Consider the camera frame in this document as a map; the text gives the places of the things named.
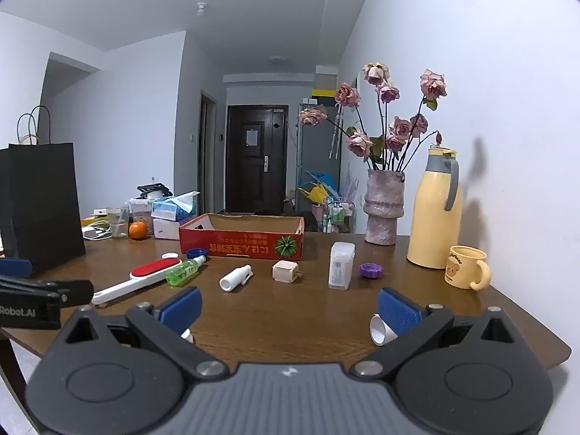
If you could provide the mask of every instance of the white floor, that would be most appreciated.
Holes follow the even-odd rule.
[[[22,374],[28,381],[40,359],[14,342],[12,342],[12,347],[16,353]],[[0,379],[0,407],[2,408],[0,410],[0,425],[8,432],[8,435],[36,435],[36,431],[14,402],[2,379]]]

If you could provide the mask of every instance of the green pumpkin picture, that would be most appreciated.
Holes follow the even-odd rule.
[[[276,241],[274,250],[282,258],[290,258],[298,250],[298,242],[294,237],[286,235]]]

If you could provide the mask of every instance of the blue gripper pad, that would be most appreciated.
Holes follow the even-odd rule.
[[[157,307],[158,321],[179,335],[201,315],[201,292],[195,286],[186,287]]]
[[[33,265],[26,258],[0,258],[0,275],[12,278],[28,278]]]
[[[424,308],[391,287],[384,287],[379,291],[376,309],[383,322],[391,327],[397,336],[417,325],[427,314]]]

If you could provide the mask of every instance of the dark brown door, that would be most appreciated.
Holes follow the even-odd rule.
[[[229,107],[226,212],[282,213],[287,125],[287,106]]]

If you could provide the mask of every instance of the yellow thermos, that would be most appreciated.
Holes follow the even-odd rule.
[[[456,154],[450,149],[429,149],[417,188],[407,259],[423,267],[445,269],[449,249],[457,245],[463,191]]]

